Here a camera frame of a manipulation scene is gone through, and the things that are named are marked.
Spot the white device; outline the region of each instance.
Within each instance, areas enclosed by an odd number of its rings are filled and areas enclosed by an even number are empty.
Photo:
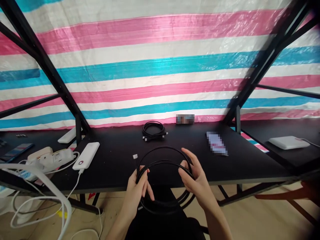
[[[41,155],[40,158],[28,159],[26,165],[31,165],[43,173],[48,173],[72,161],[74,158],[73,151],[68,148],[54,154],[47,153]]]
[[[82,151],[81,155],[79,156],[78,160],[72,166],[73,170],[80,170],[80,169],[87,169],[92,162],[94,155],[96,154],[100,143],[93,142],[88,143],[84,150]]]
[[[294,136],[270,138],[269,142],[283,150],[304,148],[310,146],[310,144],[306,141]]]
[[[47,153],[51,153],[53,154],[53,150],[51,147],[45,147],[39,151],[36,151],[34,153],[31,153],[29,156],[28,156],[28,160],[32,160],[32,159],[35,159],[35,158],[40,158],[41,155],[44,155],[44,154],[47,154]]]
[[[63,135],[59,140],[58,143],[69,143],[76,137],[76,127],[72,128],[69,132]]]

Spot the left hand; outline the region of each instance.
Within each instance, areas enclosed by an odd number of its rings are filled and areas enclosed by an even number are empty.
[[[148,169],[143,173],[138,184],[136,184],[137,170],[133,172],[128,180],[127,192],[124,197],[121,212],[130,220],[133,220],[135,218],[140,199],[141,197],[145,197],[146,191],[148,191],[151,200],[154,201],[153,191],[151,185],[148,182],[147,173],[149,172],[150,170]]]

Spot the white stripe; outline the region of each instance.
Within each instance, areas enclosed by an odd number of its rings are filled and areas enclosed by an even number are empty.
[[[298,91],[311,92],[311,93],[320,93],[320,87],[311,87],[311,88],[301,88],[295,89]],[[273,91],[269,89],[255,89],[249,98],[279,98],[279,97],[298,97],[298,95],[291,93],[283,93],[278,91]]]
[[[312,91],[320,93],[320,87],[316,88],[306,88],[304,90]],[[295,95],[275,92],[272,90],[262,89],[255,90],[250,98],[276,98],[276,97],[294,97]],[[189,102],[189,101],[199,101],[199,100],[219,100],[219,99],[231,99],[237,94],[237,91],[221,91],[221,92],[202,92],[202,93],[194,93],[194,94],[180,94],[180,95],[170,95],[170,96],[159,96],[159,97],[151,97],[151,98],[143,98],[143,99],[133,99],[119,102],[102,102],[102,103],[78,103],[78,106],[81,111],[99,111],[105,109],[124,109],[124,108],[132,108],[132,107],[140,107],[146,105],[153,104],[163,104],[163,103],[175,103],[175,102]],[[320,108],[320,103],[308,103],[307,105],[303,105],[303,109],[314,109],[314,106],[317,106],[317,109]],[[258,109],[273,109],[275,107],[263,107]],[[290,106],[290,109],[300,109],[299,106],[296,108],[294,106]],[[17,118],[30,118],[36,116],[42,116],[50,113],[58,113],[58,112],[68,112],[69,109],[66,105],[55,105],[55,106],[47,106],[42,108],[28,109],[23,112],[19,112],[10,116],[7,116],[5,119],[17,119]]]
[[[56,68],[69,68],[147,59],[251,52],[264,50],[272,37],[273,35],[225,37],[94,48],[54,54],[50,55],[50,59]],[[318,45],[320,45],[318,30],[311,30],[288,48]],[[0,56],[0,62],[6,63],[1,65],[0,71],[38,68],[37,62],[26,54]]]
[[[126,18],[185,13],[221,13],[257,9],[280,9],[287,7],[290,2],[291,0],[187,0],[181,4],[181,1],[173,0],[63,0],[52,4],[45,4],[32,12],[24,13],[24,15],[35,32],[46,32],[55,28],[72,26],[79,23]],[[4,13],[0,13],[0,20],[13,30]]]
[[[126,123],[132,121],[143,121],[143,120],[150,120],[150,119],[165,119],[170,117],[175,117],[176,114],[195,114],[195,118],[199,115],[225,115],[229,109],[197,109],[197,110],[181,110],[175,112],[166,112],[166,113],[155,113],[155,114],[141,114],[141,115],[133,115],[129,117],[119,117],[119,118],[105,118],[105,119],[87,119],[90,125],[102,125],[108,123]],[[246,109],[247,113],[252,112],[255,113],[257,109]],[[278,107],[274,107],[272,112],[277,112]],[[58,121],[49,124],[40,124],[36,126],[29,126],[29,127],[19,127],[19,128],[7,128],[1,129],[1,131],[18,131],[18,130],[40,130],[40,129],[48,129],[48,128],[60,128],[64,126],[75,126],[74,120],[67,120],[67,121]]]
[[[208,72],[178,73],[162,76],[148,76],[139,78],[124,78],[99,82],[68,83],[70,92],[100,92],[117,89],[166,85],[173,83],[203,82],[221,79],[243,79],[250,75],[253,69],[236,68],[223,69]],[[266,73],[266,77],[296,76],[296,75],[320,75],[320,64],[302,64],[287,66],[272,66]],[[28,98],[56,94],[52,85],[17,88],[0,91],[0,101],[17,98]]]

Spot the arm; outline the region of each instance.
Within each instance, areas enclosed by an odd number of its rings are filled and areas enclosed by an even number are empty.
[[[106,240],[124,240],[129,226],[132,220],[137,214],[137,208],[141,199],[141,196],[145,196],[146,191],[148,191],[150,198],[154,201],[154,195],[151,189],[151,186],[148,182],[147,172],[150,172],[148,169],[145,171],[140,178],[138,184],[137,180],[137,170],[133,172],[131,177],[128,180],[128,186],[126,195],[123,200],[121,211],[112,225]]]
[[[193,180],[181,168],[179,168],[179,174],[186,189],[196,195],[200,206],[206,214],[210,239],[232,240],[232,235],[227,220],[211,191],[206,175],[198,158],[185,148],[182,148],[182,151],[186,153],[192,161],[192,173],[196,180]],[[185,160],[182,161],[181,165],[185,168],[188,168],[188,164]]]

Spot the right hand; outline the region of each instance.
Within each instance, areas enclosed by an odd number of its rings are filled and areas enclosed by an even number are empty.
[[[201,164],[196,155],[190,152],[188,149],[181,148],[181,150],[188,155],[191,159],[192,174],[195,178],[193,180],[183,169],[179,168],[179,174],[186,189],[196,195],[196,198],[200,206],[204,210],[209,210],[210,207],[216,202],[215,197],[211,191],[206,175],[201,167]],[[188,168],[186,160],[180,163],[181,166]]]

